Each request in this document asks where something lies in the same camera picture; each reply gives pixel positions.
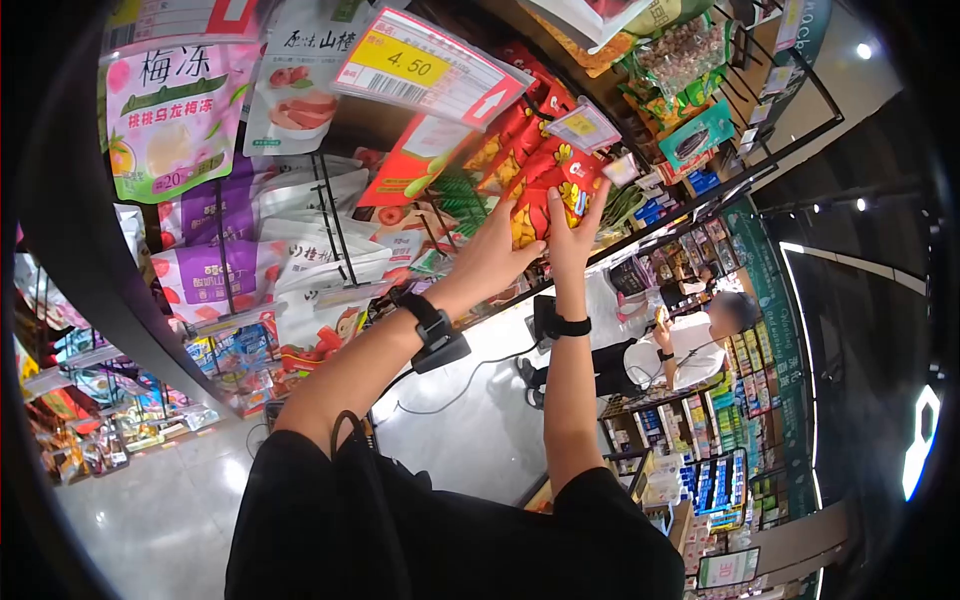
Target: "pink snack package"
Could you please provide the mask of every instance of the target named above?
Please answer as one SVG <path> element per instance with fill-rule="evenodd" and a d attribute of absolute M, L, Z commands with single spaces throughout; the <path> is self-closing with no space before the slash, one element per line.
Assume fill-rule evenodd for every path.
<path fill-rule="evenodd" d="M 286 243 L 234 240 L 225 242 L 224 249 L 233 308 L 240 312 L 273 301 Z M 152 260 L 174 317 L 185 323 L 198 323 L 229 314 L 220 248 L 216 244 L 174 248 L 154 254 Z"/>
<path fill-rule="evenodd" d="M 175 47 L 107 71 L 117 197 L 156 204 L 227 175 L 258 44 Z"/>

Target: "white shirt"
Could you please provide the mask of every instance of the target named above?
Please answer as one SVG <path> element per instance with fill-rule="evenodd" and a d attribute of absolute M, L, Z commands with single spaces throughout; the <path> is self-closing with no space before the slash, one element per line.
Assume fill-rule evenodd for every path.
<path fill-rule="evenodd" d="M 678 317 L 670 327 L 670 341 L 677 360 L 675 390 L 703 381 L 723 366 L 726 351 L 710 336 L 710 316 L 706 312 Z M 624 352 L 623 367 L 635 384 L 646 388 L 651 383 L 666 381 L 657 356 L 659 349 L 653 333 L 648 333 Z"/>

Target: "green banner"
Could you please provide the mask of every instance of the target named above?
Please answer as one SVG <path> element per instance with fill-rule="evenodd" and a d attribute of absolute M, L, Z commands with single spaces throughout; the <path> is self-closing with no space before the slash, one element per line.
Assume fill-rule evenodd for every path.
<path fill-rule="evenodd" d="M 724 209 L 733 251 L 747 269 L 770 333 L 770 345 L 777 363 L 777 385 L 783 416 L 783 455 L 787 477 L 790 518 L 797 519 L 816 509 L 813 482 L 806 454 L 804 404 L 806 383 L 801 360 L 799 324 L 794 322 L 787 300 L 786 274 L 780 273 L 775 251 L 746 200 Z"/>

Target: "green sign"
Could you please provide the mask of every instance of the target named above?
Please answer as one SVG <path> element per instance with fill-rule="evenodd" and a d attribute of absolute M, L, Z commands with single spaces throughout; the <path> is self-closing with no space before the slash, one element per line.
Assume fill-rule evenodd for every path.
<path fill-rule="evenodd" d="M 797 43 L 794 46 L 800 56 L 804 57 L 807 64 L 813 66 L 820 54 L 820 47 L 824 45 L 824 36 L 827 34 L 827 24 L 830 22 L 830 9 L 833 3 L 831 0 L 805 0 L 804 14 L 800 21 L 800 30 L 797 31 Z M 781 50 L 774 55 L 774 66 L 794 67 L 793 74 L 790 75 L 790 83 L 784 91 L 774 97 L 774 105 L 770 108 L 770 114 L 763 122 L 761 127 L 766 130 L 777 123 L 777 119 L 786 110 L 787 105 L 793 100 L 794 95 L 806 82 L 806 71 L 803 71 L 790 53 Z"/>
<path fill-rule="evenodd" d="M 787 300 L 786 274 L 780 273 L 775 251 L 760 227 L 760 220 L 746 200 L 723 211 L 731 233 L 733 251 L 747 269 L 754 285 L 763 321 L 777 364 L 780 412 L 783 416 L 783 456 L 790 479 L 787 496 L 790 518 L 797 519 L 816 510 L 813 482 L 806 454 L 804 404 L 806 383 L 799 338 L 802 335 Z"/>

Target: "red snack bag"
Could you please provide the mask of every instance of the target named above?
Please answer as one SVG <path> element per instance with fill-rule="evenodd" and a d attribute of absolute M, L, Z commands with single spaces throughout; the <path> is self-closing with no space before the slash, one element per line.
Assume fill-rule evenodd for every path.
<path fill-rule="evenodd" d="M 522 187 L 516 206 L 511 214 L 510 226 L 514 237 L 514 247 L 524 248 L 534 240 L 545 240 L 550 233 L 550 209 L 547 206 L 547 190 L 556 187 L 560 190 L 566 208 L 566 223 L 574 228 L 580 224 L 587 212 L 590 200 L 600 188 L 603 181 L 604 161 L 595 155 L 586 155 L 575 148 L 571 148 L 569 155 L 566 149 L 555 151 L 559 160 L 554 160 L 554 166 L 540 171 L 534 176 L 529 172 L 526 184 Z M 538 159 L 538 169 L 546 161 L 546 153 L 541 153 Z M 507 196 L 501 197 L 505 202 Z"/>
<path fill-rule="evenodd" d="M 576 108 L 576 101 L 560 82 L 548 80 L 538 73 L 534 75 L 549 82 L 547 93 L 538 104 L 540 113 L 558 116 Z M 483 178 L 480 179 L 477 189 L 493 193 L 502 192 L 523 168 L 527 158 L 532 156 L 540 144 L 550 137 L 550 133 L 543 130 L 546 125 L 543 117 L 529 107 L 524 109 L 524 113 L 527 115 L 527 120 L 523 129 L 500 149 Z"/>

